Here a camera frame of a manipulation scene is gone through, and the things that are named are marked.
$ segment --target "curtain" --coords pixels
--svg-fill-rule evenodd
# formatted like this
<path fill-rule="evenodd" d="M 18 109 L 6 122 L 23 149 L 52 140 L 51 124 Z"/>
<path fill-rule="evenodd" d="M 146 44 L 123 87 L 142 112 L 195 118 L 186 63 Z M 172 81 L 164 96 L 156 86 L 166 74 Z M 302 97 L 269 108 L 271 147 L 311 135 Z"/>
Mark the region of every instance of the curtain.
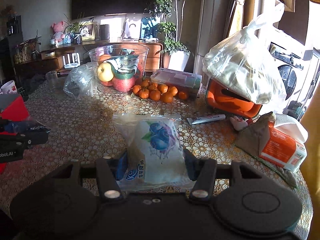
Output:
<path fill-rule="evenodd" d="M 242 27 L 247 26 L 253 19 L 254 5 L 256 0 L 245 0 Z"/>
<path fill-rule="evenodd" d="M 244 0 L 230 0 L 223 39 L 242 29 Z"/>
<path fill-rule="evenodd" d="M 305 143 L 307 158 L 300 170 L 308 185 L 313 205 L 313 219 L 308 240 L 320 239 L 320 86 L 311 100 L 300 123 L 308 131 L 308 140 Z"/>

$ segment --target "orange packaging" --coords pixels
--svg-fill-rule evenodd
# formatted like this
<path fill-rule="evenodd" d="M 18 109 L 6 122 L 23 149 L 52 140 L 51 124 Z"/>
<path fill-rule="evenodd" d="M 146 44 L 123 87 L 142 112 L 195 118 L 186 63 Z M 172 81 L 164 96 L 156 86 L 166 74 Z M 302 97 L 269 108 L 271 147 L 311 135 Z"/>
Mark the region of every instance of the orange packaging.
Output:
<path fill-rule="evenodd" d="M 269 122 L 260 141 L 259 157 L 289 171 L 297 171 L 307 156 L 304 144 L 273 127 Z"/>

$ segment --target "ziplock bag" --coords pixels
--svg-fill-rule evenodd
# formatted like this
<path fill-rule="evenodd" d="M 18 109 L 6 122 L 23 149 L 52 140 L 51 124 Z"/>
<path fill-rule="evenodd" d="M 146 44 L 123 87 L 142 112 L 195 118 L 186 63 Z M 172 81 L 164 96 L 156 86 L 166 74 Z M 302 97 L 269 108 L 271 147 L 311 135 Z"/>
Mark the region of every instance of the ziplock bag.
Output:
<path fill-rule="evenodd" d="M 278 22 L 282 3 L 272 13 L 260 14 L 248 26 L 210 49 L 203 71 L 215 81 L 255 104 L 282 102 L 287 94 L 273 57 L 254 32 Z"/>
<path fill-rule="evenodd" d="M 114 114 L 112 120 L 127 143 L 128 171 L 118 181 L 123 190 L 162 186 L 190 188 L 176 125 L 179 114 Z"/>
<path fill-rule="evenodd" d="M 98 93 L 96 70 L 97 65 L 92 62 L 72 69 L 64 82 L 63 91 L 75 99 L 96 96 Z"/>
<path fill-rule="evenodd" d="M 31 116 L 28 116 L 23 121 L 9 122 L 8 124 L 4 125 L 4 131 L 8 133 L 24 133 L 32 131 L 49 133 L 51 128 L 43 125 Z"/>

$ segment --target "glass cup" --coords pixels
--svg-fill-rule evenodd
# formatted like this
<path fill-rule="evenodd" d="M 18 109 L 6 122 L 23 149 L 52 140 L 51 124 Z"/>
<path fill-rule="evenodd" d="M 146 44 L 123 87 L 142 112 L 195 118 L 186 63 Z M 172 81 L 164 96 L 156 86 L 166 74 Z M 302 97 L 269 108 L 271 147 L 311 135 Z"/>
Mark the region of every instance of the glass cup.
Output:
<path fill-rule="evenodd" d="M 55 70 L 48 72 L 45 75 L 45 77 L 48 81 L 48 86 L 50 91 L 54 91 L 55 89 L 58 88 L 58 76 Z"/>

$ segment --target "pink teddy bear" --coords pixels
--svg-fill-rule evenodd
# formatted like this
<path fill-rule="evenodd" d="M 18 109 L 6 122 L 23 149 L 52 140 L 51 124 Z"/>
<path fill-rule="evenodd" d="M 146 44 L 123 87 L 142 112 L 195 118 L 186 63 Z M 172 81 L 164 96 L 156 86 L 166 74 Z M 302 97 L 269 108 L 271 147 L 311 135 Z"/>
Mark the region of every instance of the pink teddy bear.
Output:
<path fill-rule="evenodd" d="M 62 41 L 62 39 L 65 37 L 65 34 L 63 34 L 64 32 L 64 22 L 58 22 L 58 23 L 54 23 L 51 26 L 53 28 L 53 32 L 54 32 L 54 36 L 53 38 L 56 39 L 56 41 Z"/>

